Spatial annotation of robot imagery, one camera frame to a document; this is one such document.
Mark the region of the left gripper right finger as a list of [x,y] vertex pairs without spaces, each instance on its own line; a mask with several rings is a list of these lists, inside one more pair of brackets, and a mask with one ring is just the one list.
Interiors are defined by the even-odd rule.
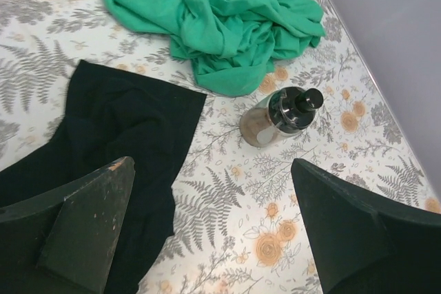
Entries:
[[294,189],[324,293],[439,293],[440,215],[297,158]]

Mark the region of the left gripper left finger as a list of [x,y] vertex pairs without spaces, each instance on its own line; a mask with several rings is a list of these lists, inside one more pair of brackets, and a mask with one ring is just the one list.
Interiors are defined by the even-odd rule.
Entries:
[[130,157],[44,193],[1,189],[1,292],[103,293],[132,192]]

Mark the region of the black cap spice jar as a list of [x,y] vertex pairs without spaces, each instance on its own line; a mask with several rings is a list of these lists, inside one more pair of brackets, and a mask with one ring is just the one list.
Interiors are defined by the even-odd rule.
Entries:
[[297,136],[313,123],[323,102],[324,97],[316,88],[284,87],[241,116],[241,136],[254,147],[267,147]]

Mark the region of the black cloth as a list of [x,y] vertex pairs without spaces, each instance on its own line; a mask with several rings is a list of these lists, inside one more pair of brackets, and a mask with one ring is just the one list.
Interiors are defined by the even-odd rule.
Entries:
[[129,156],[134,184],[106,293],[136,293],[174,233],[175,181],[206,96],[165,81],[81,61],[51,139],[1,172],[8,206]]

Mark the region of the green cloth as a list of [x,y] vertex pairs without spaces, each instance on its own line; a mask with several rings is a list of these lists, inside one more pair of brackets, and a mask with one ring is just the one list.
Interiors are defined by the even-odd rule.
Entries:
[[293,59],[325,35],[314,0],[103,0],[127,29],[166,34],[170,54],[192,64],[217,94],[256,90],[274,61]]

